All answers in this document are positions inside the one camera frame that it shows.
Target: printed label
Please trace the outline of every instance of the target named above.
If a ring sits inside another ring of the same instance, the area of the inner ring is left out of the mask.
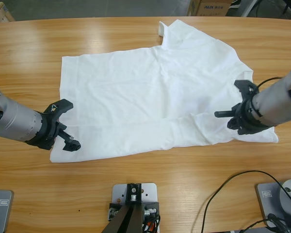
[[[7,206],[9,205],[8,199],[0,199],[0,206]]]
[[[264,198],[270,198],[270,197],[272,197],[272,192],[271,191],[262,191],[262,195]]]

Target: white t-shirt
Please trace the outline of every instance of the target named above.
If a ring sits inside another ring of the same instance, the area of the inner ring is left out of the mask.
[[[74,104],[60,121],[81,143],[63,151],[57,137],[52,162],[125,156],[233,139],[277,142],[274,129],[238,135],[216,118],[242,101],[234,81],[253,71],[224,42],[176,20],[160,22],[161,46],[63,57],[60,96]]]

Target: metal mounting plate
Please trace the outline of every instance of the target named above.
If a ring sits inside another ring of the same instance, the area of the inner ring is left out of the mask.
[[[141,188],[143,193],[141,193],[142,202],[158,202],[157,198],[157,187],[154,183],[142,183]],[[125,204],[127,184],[116,184],[112,189],[112,203],[113,204]]]
[[[280,183],[284,188],[290,188],[291,192],[291,180]],[[283,208],[286,208],[287,205],[282,206],[280,193],[282,192],[284,197],[286,197],[286,194],[282,191],[279,185],[277,183],[260,183],[256,188],[264,218],[266,218],[268,214],[274,214],[276,217],[285,218],[285,211]],[[275,227],[275,225],[270,221],[267,221],[266,224],[269,227]]]
[[[11,210],[13,192],[0,190],[0,233],[5,232]]]

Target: wire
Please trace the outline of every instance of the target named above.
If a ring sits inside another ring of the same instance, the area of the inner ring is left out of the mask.
[[[144,226],[142,228],[143,233],[157,233],[160,221],[161,221],[160,215],[148,217],[147,221],[145,221]]]
[[[247,230],[249,230],[250,228],[254,227],[254,226],[257,225],[258,223],[265,222],[265,221],[270,221],[270,222],[272,222],[275,226],[277,226],[277,227],[281,230],[281,232],[287,232],[287,233],[290,233],[290,232],[288,231],[287,227],[286,227],[284,224],[282,224],[279,220],[280,220],[280,221],[284,221],[285,223],[287,223],[287,222],[290,222],[290,223],[291,223],[291,221],[287,221],[287,220],[285,220],[285,219],[282,219],[282,218],[279,218],[279,217],[276,217],[275,215],[273,215],[272,217],[268,217],[268,218],[266,218],[266,219],[263,219],[263,220],[260,220],[260,221],[256,221],[255,223],[251,224],[251,225],[250,225],[249,227],[247,227],[246,229],[239,231],[239,233],[245,233]]]
[[[290,195],[287,193],[287,191],[284,189],[284,187],[279,183],[279,181],[272,175],[268,174],[265,171],[259,171],[259,170],[249,170],[249,171],[243,171],[240,173],[237,173],[231,177],[229,177],[226,181],[224,181],[224,183],[217,189],[217,191],[215,191],[215,193],[212,195],[212,197],[209,199],[209,201],[207,202],[205,211],[204,211],[204,216],[203,216],[203,223],[202,223],[202,229],[201,229],[201,233],[204,232],[204,227],[205,227],[205,220],[206,220],[206,213],[209,207],[210,202],[212,201],[212,199],[220,192],[220,190],[230,181],[232,180],[234,177],[245,174],[245,173],[250,173],[250,172],[259,172],[259,173],[263,173],[265,175],[268,175],[269,177],[271,177],[278,185],[279,187],[285,192],[285,194],[287,194],[288,198],[291,200]]]
[[[256,17],[258,17],[258,10],[259,10],[259,7],[260,7],[261,2],[262,2],[262,1],[260,1],[260,2],[258,3],[257,10],[256,10]]]
[[[283,219],[283,218],[279,218],[279,217],[276,217],[278,220],[280,220],[280,221],[284,221],[284,222],[289,222],[289,223],[291,223],[291,221],[287,221],[287,220],[285,220],[285,219]]]
[[[262,219],[260,221],[256,221],[255,223],[251,224],[249,227],[247,227],[246,229],[244,230],[241,230],[239,231],[239,233],[244,233],[245,231],[249,230],[250,228],[254,227],[255,225],[257,225],[258,223],[261,223],[261,222],[265,222],[265,221],[268,221],[269,219],[266,218],[266,219]]]
[[[259,89],[264,83],[267,83],[268,81],[274,80],[274,79],[281,79],[281,77],[273,77],[267,80],[264,80],[263,82],[261,82],[258,86],[257,89]]]
[[[254,10],[254,8],[256,8],[257,6],[259,6],[259,4],[262,2],[263,0],[258,0],[254,5],[253,7],[251,8],[250,12]]]
[[[251,96],[251,99],[250,99],[250,103],[251,103],[251,107],[252,109],[256,112],[256,114],[259,116],[259,117],[262,117],[262,114],[255,108],[255,106],[253,105],[253,96],[255,94],[257,94],[259,92],[259,88],[264,84],[264,83],[267,83],[268,81],[271,81],[271,80],[274,80],[274,79],[281,79],[281,77],[273,77],[273,78],[270,78],[270,79],[267,79],[267,80],[264,80],[263,82],[261,82],[259,85],[257,85],[256,89],[252,91],[252,96]]]

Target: wooden table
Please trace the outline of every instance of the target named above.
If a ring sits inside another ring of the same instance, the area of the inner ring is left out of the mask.
[[[291,70],[291,20],[181,17],[237,51],[254,81]],[[0,89],[37,111],[59,99],[61,57],[159,45],[158,22],[175,17],[78,18],[0,24]],[[89,233],[107,225],[116,183],[154,182],[161,232],[200,232],[203,203],[231,174],[249,169],[291,178],[291,122],[278,126],[278,144],[233,141],[121,158],[52,164],[50,152],[0,138],[0,189],[15,193],[10,233]],[[236,230],[262,219],[255,184],[244,174],[211,203],[206,232]]]

